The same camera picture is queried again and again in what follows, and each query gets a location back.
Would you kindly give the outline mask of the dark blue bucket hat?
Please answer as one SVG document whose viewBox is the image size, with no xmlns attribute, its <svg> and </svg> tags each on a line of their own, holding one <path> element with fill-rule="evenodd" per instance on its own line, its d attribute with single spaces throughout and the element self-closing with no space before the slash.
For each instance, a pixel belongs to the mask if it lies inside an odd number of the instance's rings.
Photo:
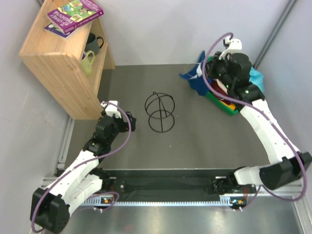
<svg viewBox="0 0 312 234">
<path fill-rule="evenodd" d="M 202 51 L 194 67 L 187 73 L 179 74 L 179 76 L 182 79 L 188 81 L 189 86 L 193 90 L 197 91 L 197 93 L 203 97 L 205 97 L 207 93 L 209 92 L 209 89 L 206 86 L 203 80 L 203 75 L 202 75 L 202 65 L 203 65 L 205 56 L 206 56 L 205 51 Z"/>
</svg>

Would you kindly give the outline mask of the cyan bucket hat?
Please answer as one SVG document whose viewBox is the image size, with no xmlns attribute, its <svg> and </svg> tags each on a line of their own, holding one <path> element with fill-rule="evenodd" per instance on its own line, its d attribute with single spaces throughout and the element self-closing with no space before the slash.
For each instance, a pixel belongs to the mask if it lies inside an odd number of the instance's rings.
<svg viewBox="0 0 312 234">
<path fill-rule="evenodd" d="M 261 72 L 251 67 L 249 81 L 256 85 L 262 93 L 265 93 L 263 78 L 264 76 Z"/>
</svg>

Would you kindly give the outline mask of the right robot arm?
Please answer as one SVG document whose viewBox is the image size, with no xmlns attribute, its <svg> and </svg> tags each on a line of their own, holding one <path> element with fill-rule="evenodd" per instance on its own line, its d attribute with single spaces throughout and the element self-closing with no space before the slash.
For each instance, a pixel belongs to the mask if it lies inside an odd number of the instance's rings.
<svg viewBox="0 0 312 234">
<path fill-rule="evenodd" d="M 307 188 L 306 170 L 312 156 L 302 153 L 286 136 L 273 117 L 260 88 L 251 82 L 252 64 L 243 53 L 216 52 L 203 64 L 204 81 L 213 94 L 236 105 L 262 143 L 269 164 L 241 167 L 227 181 L 233 193 L 239 193 L 247 184 L 276 190 L 302 179 Z"/>
</svg>

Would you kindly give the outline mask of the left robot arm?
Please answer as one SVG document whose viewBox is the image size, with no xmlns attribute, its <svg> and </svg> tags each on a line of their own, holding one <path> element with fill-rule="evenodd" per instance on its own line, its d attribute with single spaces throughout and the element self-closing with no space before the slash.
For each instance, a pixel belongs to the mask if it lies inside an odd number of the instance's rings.
<svg viewBox="0 0 312 234">
<path fill-rule="evenodd" d="M 34 191 L 30 213 L 33 233 L 43 230 L 61 233 L 77 208 L 88 199 L 108 196 L 105 204 L 109 208 L 119 200 L 119 193 L 110 187 L 109 175 L 98 165 L 114 153 L 111 144 L 119 133 L 129 134 L 136 128 L 136 118 L 130 112 L 121 114 L 122 111 L 104 112 L 75 161 L 46 188 Z"/>
</svg>

